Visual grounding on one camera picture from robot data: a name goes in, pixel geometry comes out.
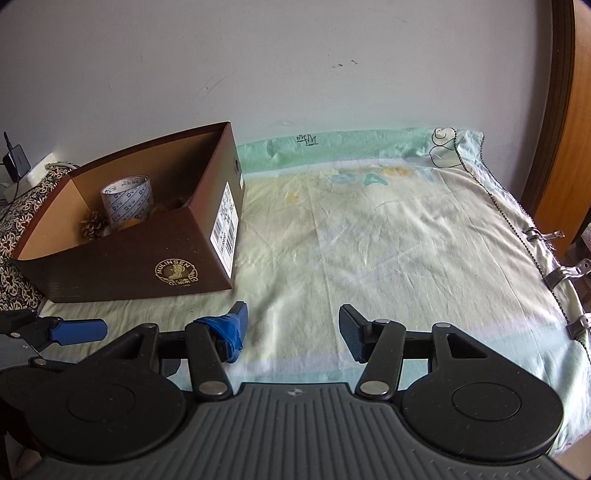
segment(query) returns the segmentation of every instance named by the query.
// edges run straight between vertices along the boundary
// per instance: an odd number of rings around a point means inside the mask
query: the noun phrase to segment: bed
[[[482,160],[481,133],[453,128],[303,134],[239,147],[245,200],[235,257],[236,287],[198,296],[53,304],[43,316],[103,318],[103,342],[51,346],[44,356],[78,361],[144,322],[162,331],[249,307],[239,360],[245,381],[348,382],[363,366],[340,337],[350,303],[368,319],[409,330],[455,324],[551,385],[564,404],[553,447],[591,430],[587,334],[565,325],[582,307],[569,281],[549,290],[558,267],[548,245]],[[400,388],[427,371],[406,361]],[[171,380],[189,389],[187,365]]]

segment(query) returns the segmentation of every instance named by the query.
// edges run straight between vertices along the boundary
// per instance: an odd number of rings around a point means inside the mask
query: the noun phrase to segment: packing tape
[[[113,230],[132,218],[146,220],[154,203],[150,178],[146,175],[114,181],[103,188],[100,195]]]

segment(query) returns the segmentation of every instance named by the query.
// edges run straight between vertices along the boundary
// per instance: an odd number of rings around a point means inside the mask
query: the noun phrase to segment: brown cardboard box
[[[134,175],[150,177],[155,205],[175,197],[189,200],[181,208],[106,237],[84,239],[80,222],[91,210],[104,212],[101,189]],[[235,239],[242,211],[241,175],[228,122],[168,135],[108,155],[60,181],[23,233],[12,253],[13,262],[54,302],[227,290],[233,287],[234,248],[226,251],[226,268],[211,239],[218,238],[219,245],[224,244],[221,224],[230,236],[228,243]],[[230,215],[226,215],[226,223],[222,216],[217,218],[226,185],[235,204],[235,222],[230,222]]]

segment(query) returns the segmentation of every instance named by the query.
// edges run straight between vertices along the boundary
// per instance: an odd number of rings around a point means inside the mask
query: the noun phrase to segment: patterned fabric
[[[0,223],[0,310],[36,309],[41,304],[43,294],[18,271],[10,256],[35,212],[70,171],[67,167],[50,167],[39,185],[16,199]],[[8,202],[2,199],[0,218],[7,207]]]

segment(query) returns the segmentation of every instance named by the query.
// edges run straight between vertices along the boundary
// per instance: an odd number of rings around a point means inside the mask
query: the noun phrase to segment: charger
[[[31,164],[20,145],[13,148],[6,132],[4,132],[4,139],[8,147],[8,153],[4,155],[2,163],[4,163],[11,180],[16,183],[31,169]]]

